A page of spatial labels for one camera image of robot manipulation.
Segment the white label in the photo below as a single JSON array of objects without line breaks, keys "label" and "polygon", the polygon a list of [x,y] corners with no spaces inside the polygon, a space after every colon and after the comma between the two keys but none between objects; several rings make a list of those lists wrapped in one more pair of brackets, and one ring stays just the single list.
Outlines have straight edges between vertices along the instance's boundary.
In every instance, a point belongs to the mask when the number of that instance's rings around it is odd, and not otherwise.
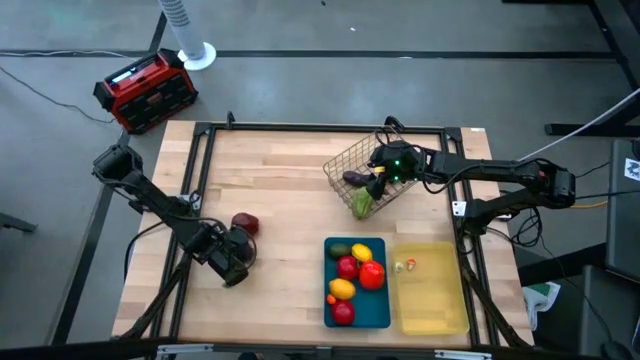
[{"label": "white label", "polygon": [[627,158],[624,163],[624,176],[640,181],[640,162]]}]

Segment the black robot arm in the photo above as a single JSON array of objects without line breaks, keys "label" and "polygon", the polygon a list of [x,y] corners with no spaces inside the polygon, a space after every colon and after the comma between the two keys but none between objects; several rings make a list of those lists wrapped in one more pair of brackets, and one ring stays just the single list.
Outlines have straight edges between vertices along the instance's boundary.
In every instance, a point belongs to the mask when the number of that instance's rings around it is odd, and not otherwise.
[{"label": "black robot arm", "polygon": [[[463,221],[463,230],[471,235],[485,234],[487,225],[501,215],[515,216],[537,206],[564,209],[575,202],[575,176],[545,159],[471,160],[398,140],[380,144],[371,154],[368,166],[381,171],[367,184],[367,191],[376,200],[392,181],[422,181],[431,193],[461,180],[516,183],[524,187],[491,200],[456,202],[454,215]],[[445,186],[433,191],[427,184]]]},{"label": "black robot arm", "polygon": [[213,224],[194,217],[189,201],[167,196],[142,172],[142,158],[128,146],[113,145],[93,162],[93,174],[105,185],[133,195],[129,205],[139,212],[155,213],[169,226],[182,249],[198,263],[208,263],[227,286],[244,280],[248,273],[244,262],[253,251],[242,229]]}]

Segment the translucent yellow container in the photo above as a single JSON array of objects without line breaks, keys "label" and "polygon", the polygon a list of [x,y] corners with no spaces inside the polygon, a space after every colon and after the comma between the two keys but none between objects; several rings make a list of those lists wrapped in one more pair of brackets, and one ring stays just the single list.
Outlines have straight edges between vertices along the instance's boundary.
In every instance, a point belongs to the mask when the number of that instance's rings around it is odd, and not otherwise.
[{"label": "translucent yellow container", "polygon": [[[407,261],[415,259],[409,271]],[[393,248],[398,319],[407,335],[450,335],[469,331],[460,270],[453,244],[400,244]]]}]

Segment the plastic fruit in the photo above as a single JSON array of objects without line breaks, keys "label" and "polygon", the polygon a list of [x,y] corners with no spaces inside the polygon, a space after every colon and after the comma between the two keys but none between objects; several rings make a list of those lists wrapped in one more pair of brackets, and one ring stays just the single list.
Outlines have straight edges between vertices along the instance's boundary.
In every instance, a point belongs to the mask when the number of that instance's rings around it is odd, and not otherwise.
[{"label": "plastic fruit", "polygon": [[373,198],[367,192],[367,188],[361,187],[353,192],[351,198],[351,213],[356,219],[362,220],[369,215],[373,204]]},{"label": "plastic fruit", "polygon": [[371,250],[362,244],[353,245],[351,247],[351,255],[353,255],[356,260],[363,263],[373,260],[373,254],[371,254]]},{"label": "plastic fruit", "polygon": [[353,320],[356,318],[356,309],[354,309],[351,302],[338,300],[331,305],[331,316],[336,325],[349,326],[353,324]]},{"label": "plastic fruit", "polygon": [[343,256],[336,265],[338,277],[345,280],[353,280],[358,277],[358,262],[353,256]]},{"label": "plastic fruit", "polygon": [[347,255],[351,255],[351,246],[342,243],[335,243],[329,246],[329,256],[331,258],[338,260]]},{"label": "plastic fruit", "polygon": [[345,279],[334,279],[329,281],[329,292],[336,299],[349,300],[356,294],[356,287]]},{"label": "plastic fruit", "polygon": [[384,268],[375,261],[360,266],[360,285],[367,290],[378,290],[384,285]]},{"label": "plastic fruit", "polygon": [[260,229],[260,221],[258,218],[247,213],[237,213],[231,219],[231,225],[243,228],[251,236],[255,236]]}]

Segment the eggplant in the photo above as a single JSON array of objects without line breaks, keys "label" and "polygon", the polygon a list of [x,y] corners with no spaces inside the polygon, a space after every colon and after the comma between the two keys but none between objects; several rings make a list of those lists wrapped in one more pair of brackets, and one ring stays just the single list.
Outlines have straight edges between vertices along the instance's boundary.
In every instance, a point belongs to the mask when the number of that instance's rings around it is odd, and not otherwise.
[{"label": "eggplant", "polygon": [[364,175],[355,171],[345,171],[342,173],[342,179],[349,185],[355,187],[363,187],[367,185],[370,180],[375,180],[376,176],[373,174]]}]

